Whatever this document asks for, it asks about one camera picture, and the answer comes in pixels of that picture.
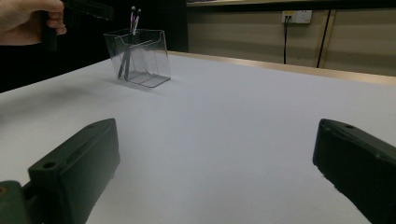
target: power socket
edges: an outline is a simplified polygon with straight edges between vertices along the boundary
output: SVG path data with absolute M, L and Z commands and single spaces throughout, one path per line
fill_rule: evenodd
M 289 17 L 289 23 L 294 23 L 296 20 L 296 11 L 282 11 L 282 23 L 285 23 L 286 18 Z
M 296 11 L 295 23 L 311 22 L 312 10 Z
M 283 11 L 281 22 L 284 23 L 287 17 L 289 17 L 289 23 L 308 24 L 311 22 L 312 10 Z

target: wall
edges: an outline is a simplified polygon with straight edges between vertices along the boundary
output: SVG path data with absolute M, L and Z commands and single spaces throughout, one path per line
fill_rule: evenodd
M 316 67 L 328 11 L 291 24 L 287 63 Z M 321 67 L 396 76 L 396 9 L 337 10 Z M 189 13 L 190 52 L 283 63 L 281 12 Z
M 324 67 L 396 76 L 396 9 L 338 10 Z

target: table surface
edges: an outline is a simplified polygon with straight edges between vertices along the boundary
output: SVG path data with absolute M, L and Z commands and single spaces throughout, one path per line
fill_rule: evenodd
M 0 180 L 27 183 L 35 161 L 115 118 L 121 163 L 89 224 L 369 223 L 312 156 L 320 119 L 396 145 L 394 85 L 169 60 L 172 79 L 155 89 L 116 80 L 104 61 L 0 94 Z

